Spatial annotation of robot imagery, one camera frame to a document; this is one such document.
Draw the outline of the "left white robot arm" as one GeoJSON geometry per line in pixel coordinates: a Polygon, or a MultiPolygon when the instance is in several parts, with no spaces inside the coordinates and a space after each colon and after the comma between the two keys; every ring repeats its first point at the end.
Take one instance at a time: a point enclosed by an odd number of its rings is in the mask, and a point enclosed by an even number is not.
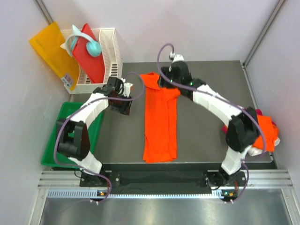
{"type": "Polygon", "coordinates": [[[57,152],[90,174],[90,180],[96,186],[106,182],[106,174],[101,171],[102,163],[90,151],[88,128],[109,107],[117,113],[129,115],[132,86],[124,78],[110,77],[107,84],[91,93],[76,113],[57,121],[57,152]]]}

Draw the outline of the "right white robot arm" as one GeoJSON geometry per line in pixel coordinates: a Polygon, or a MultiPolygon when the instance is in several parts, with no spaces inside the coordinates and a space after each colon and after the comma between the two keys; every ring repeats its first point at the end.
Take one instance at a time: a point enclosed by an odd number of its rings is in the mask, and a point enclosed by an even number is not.
{"type": "Polygon", "coordinates": [[[178,88],[181,95],[206,108],[227,126],[225,141],[228,149],[218,178],[221,185],[231,185],[242,167],[242,161],[260,134],[255,109],[232,104],[206,82],[193,78],[184,61],[161,67],[158,84],[168,89],[178,88]]]}

